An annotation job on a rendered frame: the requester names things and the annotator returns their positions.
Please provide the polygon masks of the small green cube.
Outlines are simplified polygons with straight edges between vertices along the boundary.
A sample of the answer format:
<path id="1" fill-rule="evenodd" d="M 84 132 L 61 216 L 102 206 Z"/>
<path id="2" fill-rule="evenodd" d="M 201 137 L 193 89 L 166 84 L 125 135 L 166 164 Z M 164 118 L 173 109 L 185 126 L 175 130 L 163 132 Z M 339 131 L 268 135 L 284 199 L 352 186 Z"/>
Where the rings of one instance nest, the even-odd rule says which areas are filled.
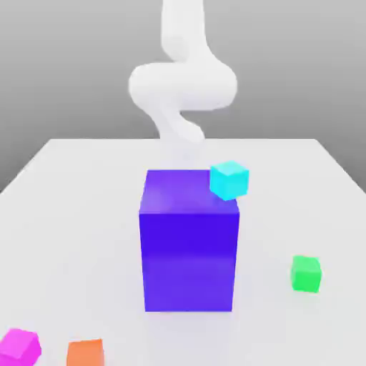
<path id="1" fill-rule="evenodd" d="M 295 255 L 292 258 L 290 279 L 293 290 L 318 293 L 322 279 L 318 258 Z"/>

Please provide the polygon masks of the small magenta cube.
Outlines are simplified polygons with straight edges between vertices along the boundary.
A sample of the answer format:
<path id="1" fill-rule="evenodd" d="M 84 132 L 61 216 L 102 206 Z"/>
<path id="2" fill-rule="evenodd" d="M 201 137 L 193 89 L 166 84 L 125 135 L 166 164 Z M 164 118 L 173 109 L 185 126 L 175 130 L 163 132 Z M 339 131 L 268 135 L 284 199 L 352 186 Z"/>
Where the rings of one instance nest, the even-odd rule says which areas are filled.
<path id="1" fill-rule="evenodd" d="M 35 366 L 40 356 L 36 332 L 12 328 L 0 341 L 0 366 Z"/>

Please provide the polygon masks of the small cyan cube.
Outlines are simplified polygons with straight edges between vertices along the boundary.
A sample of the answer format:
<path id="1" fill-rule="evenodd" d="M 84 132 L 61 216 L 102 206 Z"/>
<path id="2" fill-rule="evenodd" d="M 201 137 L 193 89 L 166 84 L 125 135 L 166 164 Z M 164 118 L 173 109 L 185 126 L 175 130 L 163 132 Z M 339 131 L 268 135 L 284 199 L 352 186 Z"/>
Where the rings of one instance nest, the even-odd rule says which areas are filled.
<path id="1" fill-rule="evenodd" d="M 244 196 L 249 189 L 249 170 L 235 161 L 214 164 L 209 171 L 209 188 L 224 201 Z"/>

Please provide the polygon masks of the large purple box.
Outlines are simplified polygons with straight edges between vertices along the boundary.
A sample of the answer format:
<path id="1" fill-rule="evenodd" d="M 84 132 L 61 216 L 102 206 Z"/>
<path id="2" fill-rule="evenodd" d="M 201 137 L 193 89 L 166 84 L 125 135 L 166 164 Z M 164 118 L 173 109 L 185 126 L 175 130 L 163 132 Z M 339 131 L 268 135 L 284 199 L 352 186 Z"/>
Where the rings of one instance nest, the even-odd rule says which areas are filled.
<path id="1" fill-rule="evenodd" d="M 150 169 L 139 208 L 148 312 L 232 310 L 239 207 L 209 189 L 209 171 Z"/>

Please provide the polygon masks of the small orange cube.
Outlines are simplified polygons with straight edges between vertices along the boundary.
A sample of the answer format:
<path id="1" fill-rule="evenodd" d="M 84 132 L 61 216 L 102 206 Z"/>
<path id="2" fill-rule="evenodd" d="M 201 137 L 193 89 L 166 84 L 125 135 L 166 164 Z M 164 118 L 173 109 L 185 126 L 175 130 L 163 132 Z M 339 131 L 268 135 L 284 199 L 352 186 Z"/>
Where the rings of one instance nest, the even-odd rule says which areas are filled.
<path id="1" fill-rule="evenodd" d="M 102 339 L 70 342 L 66 366 L 104 366 Z"/>

